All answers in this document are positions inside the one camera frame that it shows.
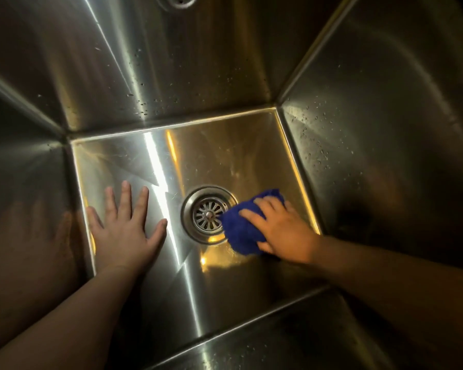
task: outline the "person's right arm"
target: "person's right arm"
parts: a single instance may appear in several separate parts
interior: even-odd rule
[[[248,210],[241,216],[264,234],[260,249],[314,266],[414,340],[463,355],[463,270],[317,235],[274,197],[255,203],[265,219]]]

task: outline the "person's left hand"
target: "person's left hand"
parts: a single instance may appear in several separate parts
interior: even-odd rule
[[[123,267],[134,275],[157,256],[159,246],[166,237],[167,220],[156,225],[152,236],[144,234],[148,211],[149,190],[143,187],[137,200],[134,213],[131,206],[131,187],[128,181],[122,183],[120,206],[117,210],[113,189],[105,190],[105,226],[100,222],[93,207],[87,208],[89,229],[96,243],[96,272],[112,267]]]

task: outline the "cloth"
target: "cloth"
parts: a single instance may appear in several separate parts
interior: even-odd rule
[[[221,215],[220,220],[225,231],[225,236],[228,238],[228,242],[235,252],[242,255],[259,255],[263,253],[257,246],[257,242],[265,242],[264,235],[247,219],[241,217],[238,212],[242,209],[249,209],[265,218],[263,212],[253,201],[257,197],[262,198],[266,196],[277,197],[283,204],[285,202],[283,196],[279,193],[279,189],[270,189],[254,196],[248,201],[243,201],[231,207]]]

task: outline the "person's left arm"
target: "person's left arm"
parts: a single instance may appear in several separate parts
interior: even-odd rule
[[[148,188],[132,215],[131,187],[122,184],[117,209],[113,189],[105,191],[105,226],[87,209],[96,243],[97,275],[55,310],[0,349],[0,369],[103,368],[120,311],[137,276],[157,256],[166,220],[146,239]]]

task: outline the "person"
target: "person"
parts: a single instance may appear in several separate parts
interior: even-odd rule
[[[55,310],[0,350],[0,369],[96,369],[108,357],[111,336],[126,298],[166,236],[162,219],[147,239],[144,187],[131,208],[122,184],[120,205],[105,190],[105,223],[87,208],[96,242],[96,276]],[[317,235],[292,205],[257,199],[265,218],[241,215],[265,236],[260,249],[286,261],[309,264],[332,284],[364,301],[403,332],[463,354],[463,270]]]

